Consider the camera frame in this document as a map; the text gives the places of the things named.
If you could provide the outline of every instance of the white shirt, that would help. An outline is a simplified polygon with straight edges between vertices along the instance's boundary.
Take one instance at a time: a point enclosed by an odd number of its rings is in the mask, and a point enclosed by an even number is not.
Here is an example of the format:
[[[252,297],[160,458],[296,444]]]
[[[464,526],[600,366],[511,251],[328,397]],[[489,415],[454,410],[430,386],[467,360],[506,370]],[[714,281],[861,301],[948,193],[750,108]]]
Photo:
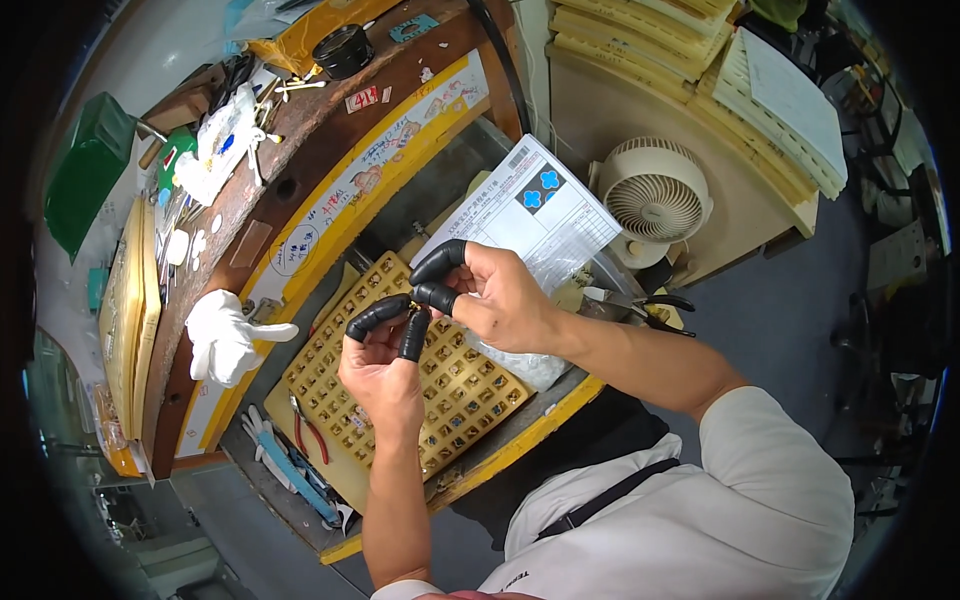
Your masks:
[[[733,390],[700,423],[703,468],[653,475],[580,527],[547,525],[647,465],[680,455],[667,434],[649,450],[558,475],[510,522],[505,563],[480,591],[565,598],[823,598],[853,538],[850,479],[759,388]],[[372,600],[442,593],[401,581]]]

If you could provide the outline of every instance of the black strap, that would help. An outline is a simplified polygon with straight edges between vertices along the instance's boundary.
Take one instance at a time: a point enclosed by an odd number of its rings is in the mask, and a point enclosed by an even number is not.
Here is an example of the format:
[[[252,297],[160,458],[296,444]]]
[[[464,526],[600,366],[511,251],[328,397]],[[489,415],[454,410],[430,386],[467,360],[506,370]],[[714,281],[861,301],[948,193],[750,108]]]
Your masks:
[[[668,458],[642,468],[636,473],[631,474],[629,477],[620,480],[620,482],[618,482],[612,488],[609,488],[605,492],[593,498],[587,504],[581,506],[575,511],[570,511],[566,515],[554,521],[553,524],[547,526],[546,529],[540,532],[540,535],[537,536],[537,541],[570,531],[576,527],[580,527],[586,523],[590,517],[596,515],[603,509],[613,504],[613,502],[635,490],[636,486],[646,481],[651,475],[663,473],[664,471],[672,469],[673,467],[678,467],[679,465],[679,460],[675,458]]]

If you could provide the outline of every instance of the label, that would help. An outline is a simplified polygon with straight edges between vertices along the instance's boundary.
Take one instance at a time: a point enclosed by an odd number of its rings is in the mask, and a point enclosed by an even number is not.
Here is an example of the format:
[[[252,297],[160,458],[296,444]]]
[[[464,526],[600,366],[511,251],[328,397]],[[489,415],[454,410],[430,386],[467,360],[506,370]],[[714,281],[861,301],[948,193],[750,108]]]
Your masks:
[[[360,108],[376,104],[376,85],[371,85],[367,89],[362,89],[344,102],[347,103],[347,114],[352,114]]]
[[[426,14],[418,14],[409,21],[403,21],[390,30],[390,37],[398,44],[411,40],[416,36],[425,34],[434,27],[440,25]]]

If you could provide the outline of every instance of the forearm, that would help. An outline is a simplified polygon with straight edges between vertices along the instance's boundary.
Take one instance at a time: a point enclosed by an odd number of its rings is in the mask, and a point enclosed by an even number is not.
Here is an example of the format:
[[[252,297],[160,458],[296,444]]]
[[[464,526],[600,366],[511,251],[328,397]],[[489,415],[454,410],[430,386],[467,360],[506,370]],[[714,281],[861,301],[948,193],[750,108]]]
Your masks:
[[[377,589],[430,581],[430,523],[417,444],[377,445],[363,519],[363,553]]]
[[[675,333],[563,313],[553,352],[614,388],[697,421],[747,381],[719,352]]]

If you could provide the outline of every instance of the paper document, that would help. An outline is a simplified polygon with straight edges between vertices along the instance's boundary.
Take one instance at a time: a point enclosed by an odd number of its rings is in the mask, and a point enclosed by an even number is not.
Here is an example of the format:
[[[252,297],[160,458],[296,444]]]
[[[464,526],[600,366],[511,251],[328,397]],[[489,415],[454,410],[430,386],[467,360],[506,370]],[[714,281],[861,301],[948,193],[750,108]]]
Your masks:
[[[519,254],[549,295],[620,230],[593,194],[527,134],[417,252],[411,266],[448,239],[466,239]]]
[[[740,31],[753,99],[809,142],[846,181],[847,161],[836,108],[787,57],[750,31]]]

